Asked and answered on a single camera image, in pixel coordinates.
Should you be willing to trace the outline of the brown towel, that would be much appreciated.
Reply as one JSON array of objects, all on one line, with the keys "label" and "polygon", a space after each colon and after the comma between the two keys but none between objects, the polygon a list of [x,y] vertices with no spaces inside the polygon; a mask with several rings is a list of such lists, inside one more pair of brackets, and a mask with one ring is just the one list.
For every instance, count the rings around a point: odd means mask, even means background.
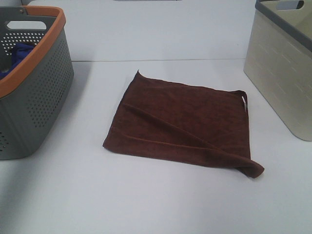
[{"label": "brown towel", "polygon": [[103,147],[111,152],[211,168],[256,178],[251,159],[248,98],[135,74],[114,115]]}]

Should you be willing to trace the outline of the blue towel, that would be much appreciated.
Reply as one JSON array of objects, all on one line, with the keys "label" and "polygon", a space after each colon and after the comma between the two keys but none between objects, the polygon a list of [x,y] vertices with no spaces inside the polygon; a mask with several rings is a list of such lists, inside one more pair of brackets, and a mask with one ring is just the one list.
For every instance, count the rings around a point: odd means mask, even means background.
[{"label": "blue towel", "polygon": [[0,79],[6,77],[12,70],[14,70],[35,48],[33,43],[17,43],[11,50],[11,67],[6,72],[0,73]]}]

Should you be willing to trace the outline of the white partition panel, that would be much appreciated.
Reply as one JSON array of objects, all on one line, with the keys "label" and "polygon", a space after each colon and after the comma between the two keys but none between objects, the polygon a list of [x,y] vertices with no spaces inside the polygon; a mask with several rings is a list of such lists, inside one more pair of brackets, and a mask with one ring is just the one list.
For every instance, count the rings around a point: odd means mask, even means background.
[{"label": "white partition panel", "polygon": [[34,0],[62,8],[74,61],[245,58],[253,0]]}]

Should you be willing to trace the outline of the grey basket with orange rim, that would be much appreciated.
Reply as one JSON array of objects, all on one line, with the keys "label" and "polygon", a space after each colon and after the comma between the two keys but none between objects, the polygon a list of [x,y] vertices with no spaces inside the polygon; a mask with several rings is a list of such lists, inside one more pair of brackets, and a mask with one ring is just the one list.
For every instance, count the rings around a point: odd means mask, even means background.
[{"label": "grey basket with orange rim", "polygon": [[33,154],[44,142],[67,98],[74,70],[61,8],[52,6],[0,9],[0,72],[11,67],[17,43],[35,48],[0,79],[0,157]]}]

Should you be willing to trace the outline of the beige plastic storage basket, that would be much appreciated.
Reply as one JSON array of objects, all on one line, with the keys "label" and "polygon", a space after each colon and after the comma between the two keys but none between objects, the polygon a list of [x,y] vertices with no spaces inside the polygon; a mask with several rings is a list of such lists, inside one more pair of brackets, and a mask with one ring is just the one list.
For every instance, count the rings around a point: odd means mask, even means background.
[{"label": "beige plastic storage basket", "polygon": [[312,2],[258,0],[244,72],[296,137],[312,139]]}]

